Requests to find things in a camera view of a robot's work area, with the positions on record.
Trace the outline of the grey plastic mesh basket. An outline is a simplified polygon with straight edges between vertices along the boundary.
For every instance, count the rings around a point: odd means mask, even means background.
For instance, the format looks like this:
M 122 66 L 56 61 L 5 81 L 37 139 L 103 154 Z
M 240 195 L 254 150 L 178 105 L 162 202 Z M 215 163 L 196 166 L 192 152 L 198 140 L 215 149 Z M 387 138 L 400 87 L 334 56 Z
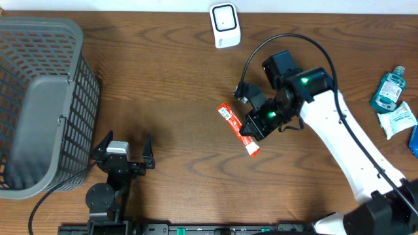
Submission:
M 81 28 L 64 18 L 1 18 L 1 198 L 82 185 L 100 85 Z

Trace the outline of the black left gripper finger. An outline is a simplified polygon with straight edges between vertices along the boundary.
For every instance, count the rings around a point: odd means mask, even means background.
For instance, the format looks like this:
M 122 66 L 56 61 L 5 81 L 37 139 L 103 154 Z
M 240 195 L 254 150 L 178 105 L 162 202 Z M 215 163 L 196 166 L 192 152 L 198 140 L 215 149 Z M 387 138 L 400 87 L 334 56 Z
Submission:
M 146 137 L 143 151 L 142 151 L 142 158 L 144 160 L 144 164 L 146 165 L 147 169 L 154 169 L 155 168 L 155 159 L 153 156 L 152 145 L 151 145 L 151 136 L 148 135 Z
M 113 140 L 113 131 L 109 131 L 104 139 L 93 149 L 91 158 L 94 161 L 103 161 L 107 156 L 107 147 Z

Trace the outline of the blue Oreo cookie pack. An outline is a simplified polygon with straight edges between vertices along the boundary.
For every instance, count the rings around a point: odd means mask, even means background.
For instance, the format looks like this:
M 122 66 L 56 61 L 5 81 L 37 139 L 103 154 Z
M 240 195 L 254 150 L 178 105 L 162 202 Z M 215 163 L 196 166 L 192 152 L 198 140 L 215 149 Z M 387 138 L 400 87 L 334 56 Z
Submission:
M 414 156 L 418 158 L 418 128 L 417 126 L 414 126 L 411 132 L 409 149 L 414 154 Z

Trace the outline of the blue mouthwash bottle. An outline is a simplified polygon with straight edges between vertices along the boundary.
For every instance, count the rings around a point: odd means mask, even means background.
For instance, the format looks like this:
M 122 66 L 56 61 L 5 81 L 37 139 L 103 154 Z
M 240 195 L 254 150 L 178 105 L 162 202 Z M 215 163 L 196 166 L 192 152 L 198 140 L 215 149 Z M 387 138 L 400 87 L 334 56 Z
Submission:
M 393 112 L 402 92 L 407 86 L 404 79 L 405 67 L 396 66 L 381 79 L 376 94 L 370 100 L 371 107 L 379 114 Z

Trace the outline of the red Nescafe stick sachet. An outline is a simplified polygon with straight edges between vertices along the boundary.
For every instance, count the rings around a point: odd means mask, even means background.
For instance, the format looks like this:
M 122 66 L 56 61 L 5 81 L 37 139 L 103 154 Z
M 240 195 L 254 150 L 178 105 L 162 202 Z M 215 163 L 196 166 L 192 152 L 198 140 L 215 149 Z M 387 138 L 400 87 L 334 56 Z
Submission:
M 236 114 L 233 112 L 231 106 L 227 102 L 224 102 L 217 107 L 217 111 L 227 121 L 237 138 L 241 141 L 241 143 L 243 143 L 249 155 L 251 157 L 255 157 L 259 153 L 260 147 L 254 142 L 252 137 L 242 136 L 240 134 L 240 128 L 242 127 L 242 124 Z

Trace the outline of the white wet wipes pack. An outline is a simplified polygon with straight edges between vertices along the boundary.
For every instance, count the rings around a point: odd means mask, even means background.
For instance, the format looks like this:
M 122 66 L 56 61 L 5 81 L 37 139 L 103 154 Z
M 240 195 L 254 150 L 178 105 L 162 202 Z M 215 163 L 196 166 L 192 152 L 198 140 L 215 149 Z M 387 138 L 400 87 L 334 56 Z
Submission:
M 405 101 L 393 112 L 378 114 L 378 119 L 388 140 L 400 131 L 417 125 L 417 120 Z

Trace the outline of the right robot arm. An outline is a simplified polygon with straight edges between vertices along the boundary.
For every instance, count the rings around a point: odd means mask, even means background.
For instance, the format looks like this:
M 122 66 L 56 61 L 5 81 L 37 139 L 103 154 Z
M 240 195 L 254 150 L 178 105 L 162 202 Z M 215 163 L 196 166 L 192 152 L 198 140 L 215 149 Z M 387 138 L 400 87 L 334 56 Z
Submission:
M 379 152 L 347 108 L 322 67 L 302 70 L 285 50 L 263 62 L 276 96 L 268 99 L 255 85 L 240 82 L 236 96 L 252 110 L 240 134 L 260 141 L 283 132 L 293 118 L 320 137 L 342 169 L 358 207 L 305 225 L 317 234 L 412 234 L 417 232 L 417 181 L 408 181 Z

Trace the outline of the white barcode scanner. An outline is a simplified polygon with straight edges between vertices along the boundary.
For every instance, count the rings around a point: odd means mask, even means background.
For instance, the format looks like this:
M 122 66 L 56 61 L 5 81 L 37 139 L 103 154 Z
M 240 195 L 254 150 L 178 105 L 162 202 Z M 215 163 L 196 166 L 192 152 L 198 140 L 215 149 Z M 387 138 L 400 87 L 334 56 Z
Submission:
M 237 10 L 232 3 L 211 6 L 210 19 L 217 49 L 237 46 L 241 41 L 241 30 Z

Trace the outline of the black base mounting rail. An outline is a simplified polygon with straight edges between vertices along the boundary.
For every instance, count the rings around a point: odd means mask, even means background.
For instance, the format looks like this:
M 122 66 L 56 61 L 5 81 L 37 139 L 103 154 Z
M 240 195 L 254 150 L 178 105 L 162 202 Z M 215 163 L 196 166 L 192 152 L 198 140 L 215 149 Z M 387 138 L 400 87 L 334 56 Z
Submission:
M 311 225 L 280 223 L 277 225 L 168 225 L 163 223 L 126 225 L 63 225 L 58 235 L 131 234 L 131 235 L 250 235 L 316 234 Z

